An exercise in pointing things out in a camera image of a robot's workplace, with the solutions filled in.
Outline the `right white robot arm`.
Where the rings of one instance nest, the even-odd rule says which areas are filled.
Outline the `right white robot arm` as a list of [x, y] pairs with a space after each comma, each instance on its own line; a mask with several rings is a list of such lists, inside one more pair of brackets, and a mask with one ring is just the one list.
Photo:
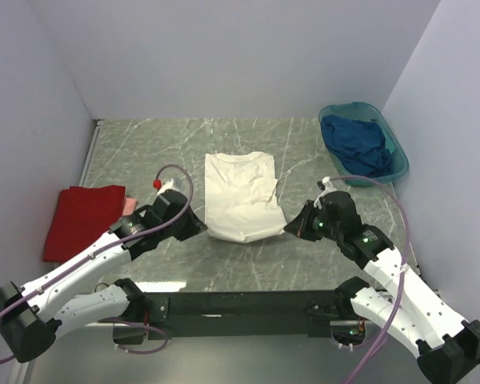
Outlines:
[[336, 312], [379, 326], [416, 357], [429, 382], [457, 383], [480, 364], [480, 321], [466, 320], [437, 296], [379, 228], [362, 222], [347, 192], [306, 201], [284, 230], [311, 242], [331, 240], [384, 288], [387, 296], [350, 278], [335, 291]]

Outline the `white t shirt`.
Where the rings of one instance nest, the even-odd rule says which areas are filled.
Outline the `white t shirt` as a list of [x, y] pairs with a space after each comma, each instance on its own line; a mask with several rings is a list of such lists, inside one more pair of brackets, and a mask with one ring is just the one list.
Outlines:
[[209, 236], [247, 244], [283, 233], [275, 160], [255, 151], [205, 156], [205, 224]]

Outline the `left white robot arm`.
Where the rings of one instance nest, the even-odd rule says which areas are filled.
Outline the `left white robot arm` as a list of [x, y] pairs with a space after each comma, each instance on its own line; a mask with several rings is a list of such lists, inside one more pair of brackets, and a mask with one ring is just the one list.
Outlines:
[[169, 188], [154, 202], [120, 217], [93, 244], [48, 274], [17, 286], [0, 287], [0, 335], [11, 357], [29, 362], [64, 334], [91, 322], [122, 317], [132, 322], [144, 311], [142, 292], [120, 282], [104, 293], [82, 289], [112, 269], [134, 261], [168, 238], [185, 241], [206, 230], [190, 207], [191, 196]]

